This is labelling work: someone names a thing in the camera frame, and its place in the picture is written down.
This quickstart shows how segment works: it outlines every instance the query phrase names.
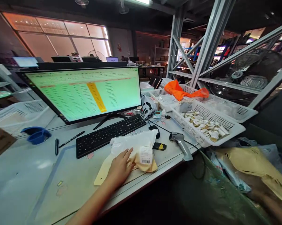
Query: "white basket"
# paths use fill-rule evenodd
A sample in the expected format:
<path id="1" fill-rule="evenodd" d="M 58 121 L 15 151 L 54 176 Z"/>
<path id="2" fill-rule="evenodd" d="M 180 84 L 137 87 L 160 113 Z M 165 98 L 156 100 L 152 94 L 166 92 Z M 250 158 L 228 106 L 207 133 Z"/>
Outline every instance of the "white basket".
<path id="1" fill-rule="evenodd" d="M 233 121 L 236 121 L 237 123 L 243 123 L 245 122 L 246 120 L 248 120 L 249 118 L 253 117 L 254 115 L 258 114 L 258 111 L 254 110 L 254 109 L 250 109 L 248 107 L 245 107 L 245 106 L 242 106 L 242 105 L 239 105 L 237 103 L 234 103 L 234 102 L 231 102 L 229 100 L 226 100 L 226 99 L 223 99 L 223 98 L 220 98 L 218 96 L 215 96 L 215 95 L 209 95 L 208 98 L 204 98 L 203 99 L 203 103 L 205 103 L 205 101 L 207 100 L 210 100 L 212 98 L 217 98 L 219 100 L 222 100 L 224 103 L 227 103 L 227 104 L 232 104 L 232 105 L 235 105 L 237 107 L 237 117 L 238 118 L 233 118 L 229 115 L 226 115 L 227 117 L 229 117 L 231 120 Z"/>
<path id="2" fill-rule="evenodd" d="M 194 89 L 194 88 L 191 88 L 187 85 L 184 85 L 184 84 L 180 84 L 181 88 L 183 89 L 184 92 L 187 92 L 187 93 L 194 93 L 198 90 Z M 173 104 L 177 104 L 177 102 L 174 102 L 174 103 L 171 103 L 171 104 L 167 104 L 166 102 L 164 102 L 161 98 L 162 95 L 168 95 L 168 93 L 165 91 L 165 89 L 156 89 L 156 90 L 152 90 L 152 91 L 148 91 L 150 93 L 150 95 L 152 97 L 154 97 L 159 103 L 160 103 L 160 108 L 162 109 L 165 109 L 166 112 L 171 112 L 172 109 L 171 109 L 171 105 Z M 188 99 L 188 100 L 191 100 L 191 99 L 196 99 L 200 102 L 203 101 L 203 98 L 202 97 L 194 97 L 194 98 L 189 98 L 189 97 L 183 97 L 183 99 Z"/>
<path id="3" fill-rule="evenodd" d="M 192 110 L 195 110 L 200 113 L 200 115 L 206 119 L 214 122 L 219 122 L 223 125 L 229 132 L 229 135 L 219 139 L 217 142 L 212 142 L 209 138 L 205 137 L 192 123 L 189 123 L 185 118 L 179 113 L 179 104 L 172 105 L 172 113 L 174 119 L 185 128 L 185 130 L 195 138 L 195 140 L 203 147 L 206 148 L 210 145 L 220 146 L 224 142 L 230 140 L 236 135 L 245 131 L 245 127 L 241 124 L 233 121 L 225 114 L 220 113 L 219 111 L 209 107 L 208 105 L 201 103 L 197 100 L 188 102 L 192 107 Z"/>
<path id="4" fill-rule="evenodd" d="M 0 111 L 0 128 L 17 137 L 23 128 L 45 128 L 55 115 L 42 100 L 19 102 Z"/>

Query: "computer mouse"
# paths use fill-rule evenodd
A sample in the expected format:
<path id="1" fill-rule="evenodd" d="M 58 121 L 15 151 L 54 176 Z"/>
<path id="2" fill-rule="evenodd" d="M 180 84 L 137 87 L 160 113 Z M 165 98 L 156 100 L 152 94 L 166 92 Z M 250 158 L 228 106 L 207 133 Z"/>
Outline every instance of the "computer mouse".
<path id="1" fill-rule="evenodd" d="M 149 129 L 150 129 L 150 130 L 155 130 L 155 129 L 158 129 L 158 128 L 157 128 L 157 126 L 153 125 L 153 126 L 150 126 Z M 156 139 L 159 139 L 159 138 L 160 138 L 160 131 L 159 131 L 159 129 L 158 129 L 158 132 L 159 132 L 159 133 L 157 133 Z"/>

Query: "ceiling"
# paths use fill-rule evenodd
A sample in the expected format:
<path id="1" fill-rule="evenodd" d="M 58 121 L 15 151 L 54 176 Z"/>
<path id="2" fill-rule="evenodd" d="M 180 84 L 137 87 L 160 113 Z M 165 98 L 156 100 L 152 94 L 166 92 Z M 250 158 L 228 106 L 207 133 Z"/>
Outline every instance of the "ceiling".
<path id="1" fill-rule="evenodd" d="M 84 9 L 74 0 L 0 0 L 0 7 L 27 12 L 27 14 L 31 9 L 84 15 L 90 17 L 94 23 L 106 26 L 170 34 L 175 8 L 184 5 L 186 18 L 191 22 L 184 23 L 183 32 L 200 36 L 204 31 L 192 28 L 208 23 L 214 4 L 214 0 L 153 0 L 153 4 L 146 7 L 125 1 L 129 13 L 122 15 L 119 13 L 119 0 L 89 0 L 89 2 Z M 226 30 L 241 33 L 281 24 L 282 0 L 236 0 Z"/>

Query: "frosted window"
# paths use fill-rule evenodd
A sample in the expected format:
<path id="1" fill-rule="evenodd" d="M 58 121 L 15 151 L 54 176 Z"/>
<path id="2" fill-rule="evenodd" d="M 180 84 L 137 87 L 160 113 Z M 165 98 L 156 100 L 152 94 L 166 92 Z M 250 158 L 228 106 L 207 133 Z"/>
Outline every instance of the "frosted window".
<path id="1" fill-rule="evenodd" d="M 108 38 L 107 30 L 105 27 L 87 24 L 90 37 L 93 38 Z"/>
<path id="2" fill-rule="evenodd" d="M 37 17 L 37 20 L 45 33 L 68 35 L 67 29 L 63 21 L 46 19 L 46 18 L 38 18 L 38 17 Z"/>
<path id="3" fill-rule="evenodd" d="M 93 51 L 92 54 L 95 56 L 91 39 L 73 37 L 72 40 L 81 57 L 90 56 L 88 54 L 90 51 Z"/>
<path id="4" fill-rule="evenodd" d="M 90 36 L 86 24 L 65 22 L 65 25 L 70 35 L 84 36 L 84 37 Z"/>
<path id="5" fill-rule="evenodd" d="M 50 35 L 48 37 L 60 56 L 71 55 L 72 52 L 75 52 L 75 49 L 69 37 Z"/>
<path id="6" fill-rule="evenodd" d="M 52 62 L 51 57 L 57 55 L 46 35 L 22 32 L 19 32 L 19 35 L 28 45 L 35 57 L 41 57 L 44 62 Z"/>
<path id="7" fill-rule="evenodd" d="M 43 32 L 35 17 L 4 12 L 10 25 L 19 31 Z"/>

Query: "spreadsheet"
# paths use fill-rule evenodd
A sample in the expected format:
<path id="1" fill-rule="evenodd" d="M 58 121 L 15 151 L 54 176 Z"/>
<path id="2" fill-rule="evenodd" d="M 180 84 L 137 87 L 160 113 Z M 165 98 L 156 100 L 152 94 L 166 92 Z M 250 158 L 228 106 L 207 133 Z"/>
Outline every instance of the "spreadsheet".
<path id="1" fill-rule="evenodd" d="M 70 122 L 141 105 L 138 68 L 26 75 Z"/>

